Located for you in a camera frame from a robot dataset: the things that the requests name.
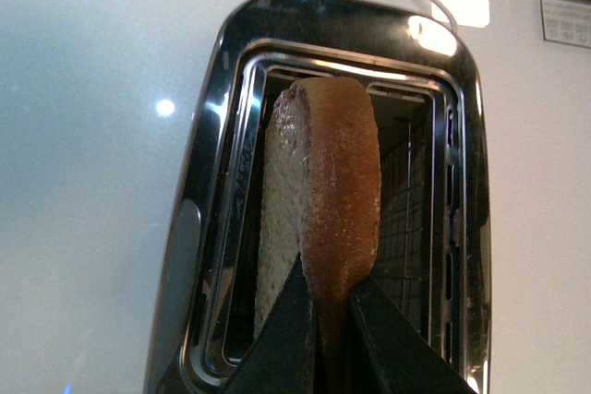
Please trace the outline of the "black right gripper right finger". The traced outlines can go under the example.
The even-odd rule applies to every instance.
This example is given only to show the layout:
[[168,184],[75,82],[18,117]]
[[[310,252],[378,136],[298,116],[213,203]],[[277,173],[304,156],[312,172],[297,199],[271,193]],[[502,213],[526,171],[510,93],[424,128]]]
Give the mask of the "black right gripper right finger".
[[349,297],[353,393],[471,393],[473,390],[412,328],[374,279]]

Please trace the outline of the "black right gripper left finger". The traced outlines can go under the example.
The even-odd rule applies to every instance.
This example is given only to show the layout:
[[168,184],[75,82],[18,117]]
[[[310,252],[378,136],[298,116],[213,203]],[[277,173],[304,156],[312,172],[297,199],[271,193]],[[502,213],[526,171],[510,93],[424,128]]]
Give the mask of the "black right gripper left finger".
[[301,258],[295,260],[267,321],[222,393],[311,393],[317,311]]

